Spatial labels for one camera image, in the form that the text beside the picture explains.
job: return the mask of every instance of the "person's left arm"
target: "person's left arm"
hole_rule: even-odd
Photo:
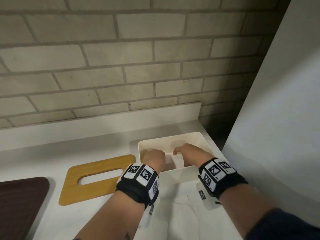
[[[152,149],[146,152],[143,163],[159,174],[165,169],[165,153]],[[75,239],[132,240],[144,209],[144,204],[135,202],[125,193],[117,190],[80,230]]]

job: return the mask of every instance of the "brick wall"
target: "brick wall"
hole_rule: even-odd
[[[290,0],[0,0],[0,128],[202,101],[234,121]]]

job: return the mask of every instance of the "hand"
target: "hand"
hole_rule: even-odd
[[[214,158],[214,155],[211,153],[189,143],[177,146],[173,154],[176,155],[177,153],[182,154],[185,167],[192,165],[199,168],[202,164]]]
[[[144,154],[142,162],[152,167],[159,174],[166,166],[165,155],[161,150],[152,149]]]

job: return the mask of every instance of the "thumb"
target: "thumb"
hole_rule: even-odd
[[[173,150],[173,154],[177,155],[178,152],[181,152],[181,146],[177,146],[174,150]]]

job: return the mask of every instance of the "dark blue sleeve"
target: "dark blue sleeve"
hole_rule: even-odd
[[[245,240],[314,240],[320,228],[280,209],[269,211],[248,233]]]

